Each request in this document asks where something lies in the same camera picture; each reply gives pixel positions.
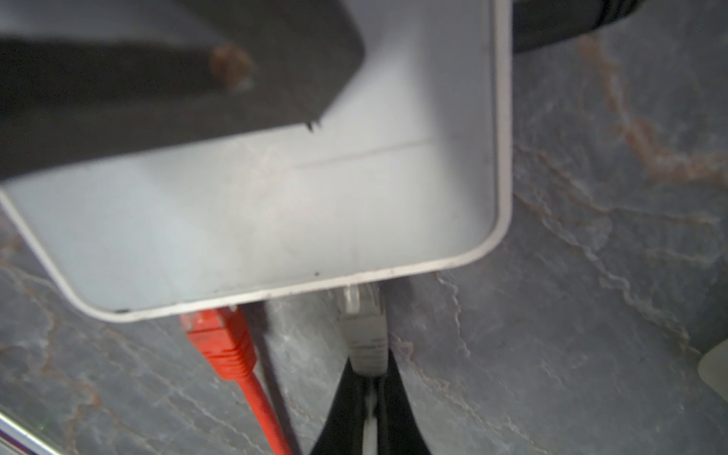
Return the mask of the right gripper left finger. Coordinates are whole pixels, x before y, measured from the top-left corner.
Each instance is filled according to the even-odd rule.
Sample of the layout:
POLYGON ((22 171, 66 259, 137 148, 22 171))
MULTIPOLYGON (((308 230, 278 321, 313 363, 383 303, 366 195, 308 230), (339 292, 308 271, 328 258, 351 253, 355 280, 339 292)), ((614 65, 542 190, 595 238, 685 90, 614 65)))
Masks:
POLYGON ((311 455, 363 454, 367 384, 367 377, 358 375, 348 360, 320 436, 310 452, 311 455))

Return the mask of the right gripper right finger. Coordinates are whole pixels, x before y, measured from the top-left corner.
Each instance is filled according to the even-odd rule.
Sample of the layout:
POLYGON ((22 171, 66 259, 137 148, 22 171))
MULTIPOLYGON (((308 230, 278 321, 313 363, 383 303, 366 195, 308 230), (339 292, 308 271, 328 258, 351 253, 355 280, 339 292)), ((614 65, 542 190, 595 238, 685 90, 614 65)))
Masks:
POLYGON ((379 455, 431 455, 409 403, 394 352, 388 352, 388 369, 375 379, 377 453, 379 455))

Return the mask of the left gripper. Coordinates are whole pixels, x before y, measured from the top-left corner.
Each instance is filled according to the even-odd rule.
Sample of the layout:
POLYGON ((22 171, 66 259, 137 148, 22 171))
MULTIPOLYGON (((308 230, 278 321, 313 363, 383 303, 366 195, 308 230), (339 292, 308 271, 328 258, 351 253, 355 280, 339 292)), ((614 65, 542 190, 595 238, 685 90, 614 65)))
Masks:
POLYGON ((1 177, 314 123, 364 59, 340 1, 5 1, 1 177))

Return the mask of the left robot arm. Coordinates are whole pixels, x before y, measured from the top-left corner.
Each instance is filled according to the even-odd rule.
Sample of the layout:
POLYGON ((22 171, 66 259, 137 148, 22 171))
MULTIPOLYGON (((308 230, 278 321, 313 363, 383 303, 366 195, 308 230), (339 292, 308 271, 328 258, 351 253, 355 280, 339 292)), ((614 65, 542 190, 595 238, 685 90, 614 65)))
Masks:
POLYGON ((437 43, 504 27, 516 52, 617 22, 636 1, 5 1, 1 178, 318 121, 375 53, 365 23, 427 9, 437 43), (447 31, 453 25, 453 32, 447 31))

